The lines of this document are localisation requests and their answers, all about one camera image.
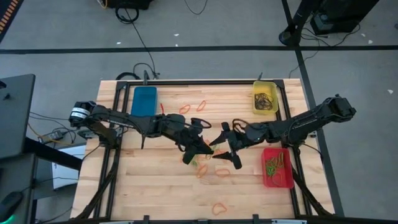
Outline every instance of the power cable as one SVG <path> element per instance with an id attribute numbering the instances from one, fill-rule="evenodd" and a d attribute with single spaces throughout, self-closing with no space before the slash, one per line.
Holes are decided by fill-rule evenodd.
<path id="1" fill-rule="evenodd" d="M 68 119 L 65 119 L 65 118 L 52 118 L 52 117 L 44 116 L 44 115 L 41 115 L 41 114 L 38 114 L 38 113 L 35 113 L 35 112 L 29 112 L 29 113 L 34 114 L 34 115 L 36 115 L 36 116 L 40 116 L 40 117 L 42 117 L 42 118 L 57 119 L 57 120 L 62 120 L 62 121 L 68 121 Z"/>
<path id="2" fill-rule="evenodd" d="M 32 126 L 29 123 L 27 123 L 27 126 L 37 137 L 40 137 L 42 139 L 46 139 L 48 141 L 52 141 L 54 143 L 64 144 L 64 145 L 67 145 L 67 146 L 72 146 L 73 145 L 73 144 L 69 144 L 69 143 L 65 143 L 65 142 L 61 142 L 61 141 L 57 141 L 57 140 L 45 137 L 45 136 L 39 134 L 37 131 L 35 131 L 35 129 L 33 129 Z"/>
<path id="3" fill-rule="evenodd" d="M 315 35 L 315 36 L 311 36 L 311 35 L 308 35 L 308 34 L 301 34 L 301 38 L 302 38 L 302 39 L 305 39 L 305 40 L 316 40 L 316 41 L 318 42 L 318 47 L 320 47 L 320 42 L 323 42 L 323 43 L 326 44 L 328 47 L 336 47 L 336 46 L 339 46 L 340 44 L 342 44 L 342 43 L 346 40 L 346 38 L 347 38 L 349 35 L 355 34 L 355 33 L 358 32 L 360 29 L 361 29 L 361 25 L 358 23 L 358 29 L 357 29 L 356 31 L 352 31 L 352 32 L 346 34 L 346 35 L 344 36 L 344 38 L 343 38 L 340 42 L 338 42 L 337 44 L 335 44 L 335 45 L 330 45 L 330 44 L 328 44 L 326 41 L 324 41 L 324 40 L 322 40 L 322 39 L 319 39 L 319 38 L 316 37 L 316 35 L 315 35 L 310 29 L 308 29 L 308 28 L 303 28 L 303 30 L 307 30 L 307 31 L 309 31 L 311 34 L 313 34 L 313 35 Z M 299 64 L 297 67 L 295 67 L 294 69 L 292 69 L 292 70 L 289 72 L 289 76 L 288 76 L 288 77 L 291 78 L 292 73 L 293 73 L 294 71 L 296 71 L 296 69 L 298 69 L 300 66 L 302 66 L 302 65 L 304 64 L 304 62 L 305 62 L 307 59 L 310 59 L 310 58 L 315 57 L 316 54 L 317 54 L 318 52 L 319 52 L 319 50 L 317 50 L 313 55 L 311 55 L 311 56 L 309 56 L 309 57 L 306 57 L 306 58 L 304 59 L 303 63 Z"/>
<path id="4" fill-rule="evenodd" d="M 152 75 L 154 76 L 154 79 L 157 79 L 157 77 L 158 77 L 160 74 L 159 74 L 159 73 L 156 73 L 155 62 L 154 62 L 154 59 L 152 58 L 152 54 L 150 54 L 150 51 L 148 50 L 146 44 L 144 43 L 144 41 L 143 41 L 143 39 L 142 39 L 142 37 L 141 37 L 141 35 L 140 35 L 140 33 L 139 33 L 139 31 L 138 31 L 136 25 L 134 25 L 134 21 L 133 21 L 133 19 L 131 19 L 130 13 L 127 11 L 127 8 L 124 8 L 124 10 L 125 10 L 125 12 L 126 12 L 128 18 L 129 18 L 129 21 L 130 21 L 130 22 L 125 22 L 125 21 L 120 20 L 120 19 L 119 19 L 119 20 L 120 20 L 122 23 L 124 23 L 124 24 L 132 24 L 132 26 L 133 26 L 134 29 L 136 30 L 139 40 L 141 41 L 141 43 L 142 43 L 142 45 L 144 46 L 144 48 L 145 48 L 145 50 L 147 51 L 147 53 L 149 54 L 150 60 L 152 61 L 152 68 L 153 68 L 153 69 L 150 68 L 150 70 L 151 70 L 151 72 L 152 72 Z M 138 65 L 147 65 L 148 67 L 150 67 L 150 65 L 148 65 L 147 63 L 137 63 L 137 64 L 134 66 L 134 68 L 133 68 L 133 73 L 134 73 L 134 74 L 135 74 L 135 68 L 136 68 Z"/>
<path id="5" fill-rule="evenodd" d="M 43 223 L 48 223 L 48 222 L 54 221 L 54 220 L 56 220 L 57 218 L 62 217 L 64 214 L 66 214 L 66 213 L 69 212 L 70 210 L 72 210 L 72 208 L 73 208 L 73 206 L 71 206 L 68 210 L 64 211 L 62 214 L 57 215 L 56 217 L 51 218 L 51 219 L 49 219 L 49 220 L 39 222 L 38 224 L 43 224 Z"/>
<path id="6" fill-rule="evenodd" d="M 89 156 L 91 153 L 93 153 L 94 151 L 96 151 L 101 145 L 98 145 L 97 147 L 95 147 L 95 149 L 93 149 L 91 152 L 89 152 L 87 155 L 85 155 L 81 161 L 84 161 L 86 159 L 87 156 Z"/>
<path id="7" fill-rule="evenodd" d="M 321 151 L 319 151 L 315 147 L 312 147 L 312 146 L 310 146 L 308 144 L 303 143 L 303 145 L 309 147 L 310 149 L 313 149 L 313 150 L 317 151 L 319 153 L 319 155 L 321 156 L 321 161 L 323 161 L 323 155 L 322 155 Z"/>
<path id="8" fill-rule="evenodd" d="M 185 1 L 185 5 L 187 5 L 189 11 L 191 11 L 191 12 L 192 12 L 193 14 L 195 14 L 195 15 L 200 15 L 201 13 L 203 13 L 203 11 L 206 9 L 207 2 L 208 2 L 208 0 L 205 1 L 205 5 L 203 6 L 203 9 L 201 9 L 200 12 L 194 12 L 194 11 L 192 11 L 192 9 L 189 7 L 189 5 L 188 5 L 188 3 L 187 3 L 187 0 L 184 0 L 184 1 Z"/>
<path id="9" fill-rule="evenodd" d="M 55 123 L 61 125 L 62 128 L 64 128 L 64 129 L 66 129 L 66 130 L 69 131 L 68 133 L 69 133 L 69 135 L 70 135 L 70 139 L 73 139 L 72 144 L 74 143 L 74 141 L 75 141 L 75 139 L 76 139 L 76 135 L 75 135 L 75 138 L 73 138 L 73 137 L 72 137 L 72 134 L 70 133 L 70 131 L 73 131 L 73 132 L 74 132 L 74 131 L 76 131 L 76 130 L 69 129 L 69 128 L 67 128 L 65 125 L 61 124 L 60 122 L 58 122 L 58 121 L 56 121 L 56 120 L 54 120 L 54 119 L 36 118 L 36 117 L 34 117 L 34 116 L 31 116 L 31 115 L 29 115 L 29 117 L 30 117 L 30 118 L 33 118 L 33 119 L 43 120 L 43 121 L 52 121 L 52 122 L 55 122 Z M 28 127 L 33 131 L 33 133 L 35 133 L 35 135 L 37 135 L 38 137 L 42 137 L 41 134 L 38 134 L 36 131 L 33 130 L 33 128 L 32 128 L 31 125 L 28 124 Z M 55 140 L 51 140 L 51 141 L 52 141 L 52 142 L 56 142 L 56 143 L 60 143 L 60 144 L 64 144 L 63 142 L 59 142 L 59 141 L 55 141 Z"/>

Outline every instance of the wire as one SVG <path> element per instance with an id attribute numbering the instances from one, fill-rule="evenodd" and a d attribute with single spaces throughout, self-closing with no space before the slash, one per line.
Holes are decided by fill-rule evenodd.
<path id="1" fill-rule="evenodd" d="M 62 217 L 64 214 L 66 214 L 67 212 L 69 212 L 70 210 L 72 210 L 72 208 L 73 208 L 73 206 L 71 206 L 68 210 L 66 210 L 66 211 L 64 211 L 61 215 L 57 215 L 56 217 L 54 217 L 54 218 L 52 218 L 52 219 L 49 219 L 49 220 L 46 220 L 46 221 L 42 221 L 42 222 L 39 222 L 38 224 L 42 224 L 42 223 L 48 223 L 48 222 L 51 222 L 51 221 L 54 221 L 54 220 L 56 220 L 57 218 L 60 218 L 60 217 Z"/>
<path id="2" fill-rule="evenodd" d="M 319 150 L 316 149 L 315 147 L 309 146 L 309 145 L 307 145 L 307 144 L 305 144 L 305 143 L 303 143 L 303 145 L 304 145 L 304 146 L 307 146 L 307 147 L 309 147 L 309 148 L 311 148 L 311 149 L 313 149 L 313 150 L 315 150 L 315 151 L 317 151 L 317 152 L 319 153 L 319 155 L 321 156 L 321 161 L 323 161 L 323 155 L 322 155 L 321 151 L 319 151 Z"/>
<path id="3" fill-rule="evenodd" d="M 87 155 L 85 155 L 81 161 L 84 161 L 86 159 L 87 156 L 89 156 L 91 153 L 93 153 L 94 151 L 96 151 L 101 145 L 99 144 L 97 147 L 95 147 L 95 149 L 93 149 L 91 152 L 89 152 Z"/>
<path id="4" fill-rule="evenodd" d="M 56 179 L 62 179 L 62 180 L 79 180 L 79 179 L 76 179 L 76 178 L 54 177 L 54 178 L 50 178 L 50 179 L 47 179 L 47 180 L 42 180 L 42 181 L 39 181 L 39 182 L 37 182 L 37 183 L 34 183 L 33 185 L 30 185 L 30 186 L 28 186 L 28 187 L 26 187 L 26 188 L 20 190 L 20 192 L 23 192 L 23 191 L 25 191 L 26 189 L 29 189 L 29 188 L 33 187 L 34 185 L 41 184 L 41 183 L 44 183 L 44 182 L 47 182 L 47 181 L 50 181 L 50 180 L 56 180 Z"/>
<path id="5" fill-rule="evenodd" d="M 316 35 L 314 32 L 312 32 L 310 29 L 308 29 L 308 28 L 306 28 L 306 27 L 304 27 L 303 30 L 307 30 L 307 31 L 310 32 L 312 35 L 317 36 L 317 37 L 320 37 L 320 38 L 325 38 L 325 39 L 329 38 L 328 35 L 327 35 L 327 36 Z"/>
<path id="6" fill-rule="evenodd" d="M 184 1 L 185 1 L 185 4 L 187 5 L 189 11 L 191 11 L 191 12 L 192 12 L 193 14 L 195 14 L 195 15 L 200 15 L 201 13 L 203 13 L 203 11 L 206 9 L 207 2 L 208 2 L 208 0 L 205 1 L 205 5 L 203 6 L 203 9 L 202 9 L 200 12 L 194 12 L 194 11 L 192 11 L 192 9 L 189 7 L 189 5 L 188 5 L 188 3 L 187 3 L 187 0 L 184 0 Z"/>
<path id="7" fill-rule="evenodd" d="M 68 131 L 74 131 L 74 130 L 67 128 L 65 125 L 63 125 L 63 124 L 61 124 L 61 123 L 59 123 L 58 121 L 53 120 L 53 119 L 35 118 L 35 117 L 31 116 L 31 115 L 29 115 L 29 117 L 30 117 L 30 118 L 33 118 L 33 119 L 43 120 L 43 121 L 52 121 L 52 122 L 55 122 L 55 123 L 61 125 L 63 128 L 65 128 L 65 129 L 68 130 Z"/>
<path id="8" fill-rule="evenodd" d="M 148 66 L 148 67 L 150 68 L 150 71 L 152 72 L 152 74 L 155 73 L 155 71 L 153 71 L 153 69 L 152 69 L 152 67 L 151 67 L 150 65 L 148 65 L 147 63 L 142 63 L 142 62 L 140 62 L 140 63 L 136 63 L 136 64 L 134 65 L 134 67 L 132 68 L 132 72 L 133 72 L 134 74 L 136 73 L 136 67 L 137 67 L 138 65 L 146 65 L 146 66 Z"/>
<path id="9" fill-rule="evenodd" d="M 347 38 L 349 35 L 355 34 L 355 33 L 358 32 L 360 29 L 361 29 L 361 25 L 358 23 L 358 29 L 357 29 L 356 31 L 352 31 L 352 32 L 346 34 L 346 35 L 344 36 L 344 38 L 343 38 L 340 42 L 338 42 L 337 44 L 335 44 L 335 45 L 330 45 L 330 44 L 328 44 L 326 41 L 324 41 L 324 40 L 322 40 L 322 39 L 319 39 L 318 37 L 314 37 L 314 36 L 308 35 L 308 34 L 302 34 L 302 35 L 301 35 L 301 38 L 302 38 L 302 39 L 305 39 L 305 40 L 316 40 L 316 41 L 318 41 L 318 47 L 320 47 L 320 42 L 323 42 L 323 43 L 326 44 L 328 47 L 337 47 L 337 46 L 339 46 L 340 44 L 342 44 L 342 43 L 346 40 L 346 38 Z M 309 31 L 311 34 L 315 35 L 315 34 L 314 34 L 312 31 L 310 31 L 308 28 L 303 28 L 303 30 L 307 30 L 307 31 Z M 294 69 L 292 69 L 292 70 L 289 72 L 289 78 L 291 78 L 292 73 L 293 73 L 294 71 L 296 71 L 296 69 L 298 69 L 300 66 L 302 66 L 302 65 L 304 64 L 304 62 L 305 62 L 307 59 L 310 59 L 310 58 L 315 57 L 315 56 L 317 55 L 318 52 L 319 52 L 319 50 L 317 50 L 313 55 L 311 55 L 311 56 L 309 56 L 309 57 L 306 57 L 306 58 L 304 59 L 303 63 L 299 64 L 297 67 L 295 67 Z"/>
<path id="10" fill-rule="evenodd" d="M 38 113 L 35 113 L 35 112 L 29 112 L 29 113 L 37 115 L 37 116 L 40 116 L 42 118 L 57 119 L 57 120 L 62 120 L 62 121 L 68 121 L 69 120 L 69 119 L 65 119 L 65 118 L 52 118 L 52 117 L 44 116 L 44 115 L 41 115 L 41 114 L 38 114 Z"/>
<path id="11" fill-rule="evenodd" d="M 43 135 L 40 135 L 39 133 L 37 133 L 37 132 L 32 128 L 32 126 L 31 126 L 29 123 L 27 123 L 27 126 L 29 127 L 30 130 L 32 130 L 32 132 L 33 132 L 37 137 L 40 137 L 40 138 L 42 138 L 42 139 L 46 139 L 46 140 L 48 140 L 48 141 L 56 142 L 56 143 L 59 143 L 59 144 L 64 144 L 64 145 L 67 145 L 67 146 L 72 146 L 72 145 L 73 145 L 73 144 L 69 144 L 69 143 L 57 141 L 57 140 L 54 140 L 54 139 L 50 139 L 50 138 L 48 138 L 48 137 L 45 137 L 45 136 L 43 136 Z"/>
<path id="12" fill-rule="evenodd" d="M 131 17 L 130 17 L 129 12 L 127 11 L 127 9 L 124 8 L 124 10 L 125 10 L 125 12 L 127 13 L 127 16 L 129 17 L 129 19 L 132 20 Z M 134 25 L 133 22 L 131 22 L 131 24 L 132 24 L 132 26 L 134 27 L 134 29 L 136 30 L 137 35 L 138 35 L 138 38 L 141 40 L 142 45 L 144 46 L 145 50 L 148 52 L 149 57 L 150 57 L 150 60 L 152 61 L 152 66 L 153 66 L 153 68 L 154 68 L 153 70 L 151 69 L 151 70 L 152 70 L 152 74 L 153 74 L 154 76 L 158 75 L 158 74 L 156 74 L 155 62 L 154 62 L 154 59 L 152 58 L 152 55 L 150 54 L 150 52 L 149 52 L 147 46 L 145 45 L 144 41 L 142 40 L 142 37 L 141 37 L 140 33 L 138 32 L 138 29 L 137 29 L 136 25 Z"/>
<path id="13" fill-rule="evenodd" d="M 54 128 L 54 129 L 52 130 L 52 132 L 54 132 L 54 131 L 56 131 L 56 130 L 61 130 L 61 129 L 65 129 L 65 128 Z M 76 141 L 77 134 L 76 134 L 75 131 L 77 131 L 77 130 L 69 130 L 69 129 L 67 129 L 67 131 L 65 131 L 64 133 L 62 133 L 63 135 L 65 135 L 65 134 L 67 134 L 67 133 L 73 133 L 73 138 L 71 137 L 70 144 L 73 144 L 73 143 L 75 143 L 75 141 Z"/>

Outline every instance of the wooden table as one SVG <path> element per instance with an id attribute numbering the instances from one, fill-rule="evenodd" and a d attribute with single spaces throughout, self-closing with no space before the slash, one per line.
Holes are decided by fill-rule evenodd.
<path id="1" fill-rule="evenodd" d="M 292 116 L 306 111 L 308 108 L 300 80 L 284 81 Z M 115 87 L 116 81 L 102 81 L 97 104 L 112 108 Z M 234 118 L 249 122 L 275 120 L 275 115 L 260 116 L 252 113 L 252 85 L 174 85 L 158 86 L 157 89 L 158 104 L 163 104 L 165 114 L 178 113 L 183 105 L 189 104 L 191 109 L 184 115 L 188 121 L 191 117 L 209 121 L 213 127 L 202 132 L 203 137 L 209 141 L 218 137 L 223 121 L 231 124 Z M 127 111 L 131 110 L 133 94 L 132 88 Z M 206 100 L 205 109 L 196 112 L 197 106 L 203 100 Z M 281 103 L 280 110 L 284 119 Z M 160 106 L 157 107 L 157 113 L 161 113 Z M 308 138 L 306 143 L 317 147 L 315 139 Z M 97 139 L 89 140 L 86 153 L 97 145 Z M 195 166 L 181 163 L 182 153 L 169 139 L 147 138 L 143 150 L 140 149 L 140 145 L 141 136 L 134 130 L 124 134 L 112 220 L 142 220 L 144 215 L 150 215 L 151 220 L 242 219 L 252 218 L 253 214 L 259 214 L 260 218 L 294 217 L 289 190 L 265 188 L 262 183 L 262 150 L 268 146 L 280 147 L 280 143 L 264 142 L 240 150 L 239 155 L 243 163 L 240 170 L 235 170 L 228 161 L 201 161 L 208 165 L 208 171 L 202 178 L 197 178 Z M 221 144 L 220 149 L 228 151 L 228 144 Z M 333 212 L 318 152 L 307 146 L 300 149 L 308 188 L 329 212 Z M 104 149 L 100 148 L 83 162 L 71 217 L 78 215 L 96 192 L 103 156 Z M 231 175 L 218 177 L 215 174 L 215 170 L 218 169 L 228 169 Z M 297 186 L 296 191 L 300 211 L 304 214 L 302 195 Z M 105 200 L 101 207 L 102 216 L 107 197 L 108 193 L 105 192 Z M 214 215 L 212 208 L 216 203 L 224 204 L 228 211 Z"/>

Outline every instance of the rubber band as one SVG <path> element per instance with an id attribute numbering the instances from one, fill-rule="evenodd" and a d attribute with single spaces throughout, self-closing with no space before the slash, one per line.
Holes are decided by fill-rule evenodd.
<path id="1" fill-rule="evenodd" d="M 278 184 L 278 183 L 275 182 L 275 180 L 274 180 L 274 177 L 276 177 L 277 174 L 279 174 L 279 177 L 280 177 L 280 184 Z M 280 172 L 276 172 L 276 173 L 271 177 L 271 181 L 272 181 L 272 183 L 275 184 L 276 186 L 281 187 L 281 186 L 282 186 L 282 174 L 280 174 Z"/>
<path id="2" fill-rule="evenodd" d="M 266 161 L 266 172 L 269 177 L 274 176 L 277 173 L 277 169 L 283 168 L 284 164 L 284 154 L 280 152 L 277 157 L 273 157 Z"/>
<path id="3" fill-rule="evenodd" d="M 227 174 L 220 174 L 220 172 L 223 172 L 223 171 L 227 171 L 228 173 Z M 215 171 L 215 174 L 218 177 L 224 178 L 224 177 L 227 177 L 227 176 L 231 175 L 231 171 L 229 171 L 229 169 L 227 169 L 227 168 L 218 169 L 218 170 Z"/>
<path id="4" fill-rule="evenodd" d="M 198 108 L 197 108 L 197 112 L 202 111 L 203 109 L 205 109 L 205 106 L 206 106 L 206 100 L 203 100 L 203 101 L 199 104 L 199 106 L 198 106 Z"/>
<path id="5" fill-rule="evenodd" d="M 160 104 L 160 108 L 162 108 L 162 114 L 164 114 L 164 108 L 163 108 L 163 104 Z"/>
<path id="6" fill-rule="evenodd" d="M 202 178 L 207 173 L 207 168 L 208 168 L 208 166 L 206 164 L 199 167 L 198 172 L 197 172 L 197 178 Z"/>
<path id="7" fill-rule="evenodd" d="M 183 106 L 183 107 L 180 108 L 179 113 L 180 113 L 180 114 L 186 114 L 186 113 L 188 113 L 189 109 L 191 109 L 191 105 L 185 105 L 185 106 Z"/>
<path id="8" fill-rule="evenodd" d="M 216 208 L 217 205 L 221 206 L 224 210 L 221 210 L 221 211 L 215 213 L 215 208 Z M 226 212 L 226 211 L 228 211 L 228 209 L 225 207 L 225 205 L 223 205 L 223 204 L 220 203 L 220 202 L 215 203 L 215 204 L 213 205 L 213 209 L 211 210 L 211 212 L 213 213 L 213 215 L 219 215 L 219 214 L 224 213 L 224 212 Z"/>

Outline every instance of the black cable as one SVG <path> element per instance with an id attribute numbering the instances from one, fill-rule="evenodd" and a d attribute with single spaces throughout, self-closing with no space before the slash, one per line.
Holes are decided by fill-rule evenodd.
<path id="1" fill-rule="evenodd" d="M 318 37 L 314 37 L 314 36 L 308 35 L 308 34 L 302 34 L 302 35 L 301 35 L 301 38 L 302 38 L 302 39 L 305 39 L 305 40 L 316 40 L 316 41 L 318 41 L 318 47 L 320 47 L 320 42 L 323 42 L 324 44 L 326 44 L 326 45 L 329 46 L 329 47 L 337 47 L 337 46 L 339 46 L 340 44 L 342 44 L 342 43 L 346 40 L 346 38 L 347 38 L 349 35 L 355 34 L 355 33 L 358 32 L 360 29 L 361 29 L 361 25 L 358 23 L 358 30 L 352 31 L 352 32 L 346 34 L 346 35 L 344 36 L 343 40 L 341 40 L 340 42 L 338 42 L 338 43 L 335 44 L 335 45 L 330 45 L 330 44 L 328 44 L 327 42 L 325 42 L 324 40 L 319 39 Z M 303 28 L 303 30 L 308 30 L 311 34 L 315 35 L 315 34 L 314 34 L 313 32 L 311 32 L 308 28 Z M 306 35 L 307 37 L 312 37 L 312 39 L 304 38 L 303 35 Z M 315 54 L 313 54 L 313 55 L 311 55 L 311 56 L 309 56 L 309 57 L 306 57 L 306 58 L 304 59 L 304 61 L 303 61 L 303 64 L 304 64 L 304 62 L 305 62 L 307 59 L 310 59 L 310 58 L 315 57 L 316 54 L 317 54 L 318 52 L 319 52 L 319 50 L 317 50 L 317 51 L 315 52 Z M 298 69 L 298 68 L 299 68 L 301 65 L 303 65 L 303 64 L 299 64 L 297 67 L 295 67 L 294 69 L 292 69 L 292 70 L 289 72 L 289 78 L 291 78 L 292 73 L 293 73 L 294 71 L 296 71 L 296 69 Z"/>
<path id="2" fill-rule="evenodd" d="M 308 29 L 306 27 L 304 27 L 303 30 L 307 30 L 308 32 L 310 32 L 312 35 L 314 35 L 316 37 L 325 38 L 325 39 L 329 38 L 328 35 L 327 36 L 316 35 L 314 32 L 312 32 L 310 29 Z"/>
<path id="3" fill-rule="evenodd" d="M 54 221 L 54 220 L 56 220 L 57 218 L 62 217 L 64 214 L 66 214 L 66 213 L 69 212 L 70 210 L 72 210 L 72 208 L 73 208 L 73 206 L 71 206 L 68 210 L 66 210 L 65 212 L 63 212 L 61 215 L 57 215 L 56 217 L 54 217 L 54 218 L 52 218 L 52 219 L 39 222 L 38 224 L 43 224 L 43 223 L 48 223 L 48 222 Z"/>
<path id="4" fill-rule="evenodd" d="M 133 72 L 134 74 L 136 73 L 136 67 L 137 67 L 138 65 L 146 65 L 146 66 L 149 67 L 149 69 L 150 69 L 150 71 L 152 72 L 152 74 L 155 73 L 155 71 L 153 71 L 153 69 L 152 69 L 152 67 L 151 67 L 150 65 L 148 65 L 147 63 L 142 63 L 142 62 L 140 62 L 140 63 L 136 63 L 136 64 L 134 65 L 134 67 L 132 68 L 132 72 Z"/>
<path id="5" fill-rule="evenodd" d="M 193 14 L 195 14 L 195 15 L 200 15 L 201 13 L 203 13 L 203 11 L 206 9 L 207 2 L 208 2 L 208 0 L 205 1 L 205 5 L 203 6 L 203 9 L 202 9 L 200 12 L 194 12 L 194 11 L 192 11 L 192 9 L 189 7 L 189 5 L 188 5 L 188 3 L 187 3 L 187 0 L 184 0 L 184 1 L 185 1 L 185 5 L 187 5 L 189 11 L 191 11 L 191 12 L 192 12 Z"/>
<path id="6" fill-rule="evenodd" d="M 309 147 L 310 149 L 313 149 L 313 150 L 317 151 L 319 153 L 319 155 L 321 156 L 321 161 L 323 161 L 323 155 L 322 155 L 321 151 L 319 151 L 318 149 L 316 149 L 316 148 L 314 148 L 312 146 L 309 146 L 309 145 L 307 145 L 305 143 L 303 143 L 303 145 Z"/>
<path id="7" fill-rule="evenodd" d="M 128 7 L 133 8 L 136 10 L 136 16 L 135 18 L 131 19 L 129 15 L 129 19 L 126 19 L 123 15 L 119 15 L 119 10 L 120 9 L 127 9 Z M 139 17 L 139 10 L 138 8 L 134 7 L 131 2 L 123 1 L 119 2 L 118 5 L 115 7 L 115 15 L 119 19 L 119 21 L 123 24 L 132 24 L 134 21 L 136 21 Z"/>
<path id="8" fill-rule="evenodd" d="M 68 130 L 68 131 L 74 131 L 74 130 L 67 128 L 65 125 L 63 125 L 63 124 L 61 124 L 61 123 L 59 123 L 58 121 L 56 121 L 56 120 L 53 120 L 53 119 L 47 119 L 47 118 L 35 118 L 35 117 L 31 116 L 31 115 L 29 115 L 29 117 L 30 117 L 30 118 L 33 118 L 33 119 L 44 120 L 44 121 L 52 121 L 52 122 L 55 122 L 55 123 L 57 123 L 57 124 L 61 125 L 63 128 L 65 128 L 65 129 L 66 129 L 66 130 Z"/>
<path id="9" fill-rule="evenodd" d="M 42 180 L 42 181 L 39 181 L 39 182 L 37 182 L 37 183 L 34 183 L 33 185 L 30 185 L 30 186 L 28 186 L 28 187 L 26 187 L 26 188 L 24 188 L 24 189 L 20 190 L 20 192 L 23 192 L 23 191 L 25 191 L 26 189 L 29 189 L 29 188 L 31 188 L 31 187 L 33 187 L 33 186 L 37 185 L 37 184 L 41 184 L 41 183 L 43 183 L 43 182 L 47 182 L 47 181 L 50 181 L 50 180 L 55 180 L 55 179 L 63 179 L 63 180 L 79 180 L 79 179 L 75 179 L 75 178 L 54 177 L 54 178 L 51 178 L 51 179 Z"/>
<path id="10" fill-rule="evenodd" d="M 97 147 L 95 147 L 95 149 L 93 149 L 91 152 L 89 152 L 87 155 L 85 155 L 81 161 L 84 161 L 86 159 L 87 156 L 89 156 L 91 153 L 93 153 L 95 150 L 97 150 L 101 145 L 99 144 Z"/>
<path id="11" fill-rule="evenodd" d="M 126 132 L 129 131 L 129 128 L 128 128 L 128 127 L 126 127 L 126 128 L 127 128 L 127 130 L 125 130 L 125 131 L 123 131 L 122 133 L 120 133 L 120 134 L 118 135 L 118 137 L 122 136 L 124 133 L 126 133 Z"/>
<path id="12" fill-rule="evenodd" d="M 140 80 L 141 78 L 138 77 L 135 73 L 131 73 L 131 72 L 123 72 L 120 75 L 118 75 L 115 80 L 121 80 L 122 78 L 126 77 L 126 76 L 131 76 L 134 77 L 136 80 Z"/>
<path id="13" fill-rule="evenodd" d="M 68 121 L 68 119 L 65 119 L 65 118 L 52 118 L 52 117 L 44 116 L 44 115 L 41 115 L 41 114 L 38 114 L 38 113 L 35 113 L 35 112 L 29 112 L 29 113 L 34 114 L 34 115 L 37 115 L 37 116 L 40 116 L 40 117 L 42 117 L 42 118 L 57 119 L 57 120 L 62 120 L 62 121 Z"/>
<path id="14" fill-rule="evenodd" d="M 130 17 L 130 14 L 129 14 L 129 12 L 127 11 L 127 9 L 126 8 L 124 8 L 124 10 L 126 11 L 126 13 L 127 13 L 127 16 L 129 17 L 129 19 L 131 20 L 131 17 Z M 144 41 L 142 40 L 142 37 L 141 37 L 141 35 L 140 35 L 140 33 L 138 32 L 138 29 L 137 29 L 137 27 L 136 27 L 136 25 L 134 25 L 134 23 L 133 22 L 131 22 L 131 24 L 132 24 L 132 26 L 134 27 L 134 29 L 136 30 L 136 32 L 137 32 L 137 35 L 138 35 L 138 38 L 140 39 L 140 41 L 141 41 L 141 43 L 142 43 L 142 45 L 144 46 L 144 48 L 145 48 L 145 50 L 148 52 L 148 54 L 149 54 L 149 57 L 150 57 L 150 60 L 152 61 L 152 65 L 153 65 L 153 71 L 152 71 L 152 74 L 153 74 L 153 76 L 157 76 L 158 74 L 156 74 L 156 68 L 155 68 L 155 62 L 154 62 L 154 59 L 152 58 L 152 55 L 150 54 L 150 52 L 149 52 L 149 50 L 148 50 L 148 48 L 147 48 L 147 46 L 145 45 L 145 43 L 144 43 Z"/>

